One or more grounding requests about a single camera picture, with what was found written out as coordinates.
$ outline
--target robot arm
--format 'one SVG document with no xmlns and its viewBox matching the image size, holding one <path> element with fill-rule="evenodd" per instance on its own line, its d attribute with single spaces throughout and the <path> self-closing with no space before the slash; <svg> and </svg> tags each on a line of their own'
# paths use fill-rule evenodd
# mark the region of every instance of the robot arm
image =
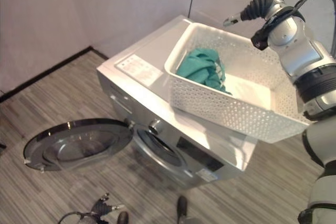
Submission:
<svg viewBox="0 0 336 224">
<path fill-rule="evenodd" d="M 312 160 L 324 167 L 324 173 L 298 220 L 301 224 L 332 224 L 336 222 L 336 38 L 332 55 L 314 40 L 298 12 L 305 1 L 292 7 L 284 0 L 252 0 L 223 25 L 258 17 L 266 20 L 252 37 L 253 45 L 260 50 L 269 46 L 279 55 L 283 70 L 304 102 L 304 116 L 318 121 L 304 131 L 302 140 Z"/>
</svg>

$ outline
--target white laundry basket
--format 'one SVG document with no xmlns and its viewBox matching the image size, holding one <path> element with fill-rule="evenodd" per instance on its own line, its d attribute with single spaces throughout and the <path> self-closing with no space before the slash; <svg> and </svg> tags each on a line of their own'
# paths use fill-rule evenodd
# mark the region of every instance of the white laundry basket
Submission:
<svg viewBox="0 0 336 224">
<path fill-rule="evenodd" d="M 225 66 L 225 94 L 175 73 L 196 48 L 218 52 Z M 189 25 L 165 63 L 171 106 L 268 143 L 301 133 L 307 126 L 298 112 L 296 90 L 278 56 L 256 49 L 249 39 L 199 23 Z"/>
</svg>

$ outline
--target green cloth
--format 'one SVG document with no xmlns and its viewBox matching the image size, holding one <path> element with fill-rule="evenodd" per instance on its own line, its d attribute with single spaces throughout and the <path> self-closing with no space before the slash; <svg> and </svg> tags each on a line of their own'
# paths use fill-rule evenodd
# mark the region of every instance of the green cloth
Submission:
<svg viewBox="0 0 336 224">
<path fill-rule="evenodd" d="M 219 74 L 216 71 L 217 67 L 220 67 Z M 225 86 L 222 84 L 225 80 L 224 66 L 219 60 L 217 51 L 213 49 L 196 48 L 191 51 L 182 61 L 176 74 L 210 88 L 231 94 L 225 90 Z"/>
</svg>

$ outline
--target wooden floor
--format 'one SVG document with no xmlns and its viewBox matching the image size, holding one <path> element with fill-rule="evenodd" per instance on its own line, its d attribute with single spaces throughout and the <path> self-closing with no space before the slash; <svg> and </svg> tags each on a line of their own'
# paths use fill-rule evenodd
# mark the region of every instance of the wooden floor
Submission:
<svg viewBox="0 0 336 224">
<path fill-rule="evenodd" d="M 90 52 L 1 104 L 0 223 L 57 223 L 69 211 L 88 211 L 105 192 L 123 203 L 131 223 L 175 223 L 179 192 L 138 164 L 131 150 L 85 172 L 29 169 L 23 148 L 37 133 L 69 120 L 115 114 L 101 91 L 95 68 L 103 60 Z M 258 143 L 242 176 L 182 192 L 189 214 L 204 223 L 297 223 L 321 169 L 299 137 Z M 106 217 L 115 223 L 118 213 Z"/>
</svg>

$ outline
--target person's foot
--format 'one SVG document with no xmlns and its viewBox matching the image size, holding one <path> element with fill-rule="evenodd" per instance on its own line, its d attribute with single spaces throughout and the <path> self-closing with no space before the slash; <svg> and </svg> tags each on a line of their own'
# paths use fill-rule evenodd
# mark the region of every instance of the person's foot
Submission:
<svg viewBox="0 0 336 224">
<path fill-rule="evenodd" d="M 117 224 L 128 224 L 128 213 L 123 211 L 119 214 Z"/>
<path fill-rule="evenodd" d="M 182 216 L 187 216 L 188 200 L 184 196 L 180 196 L 177 201 L 177 224 Z"/>
</svg>

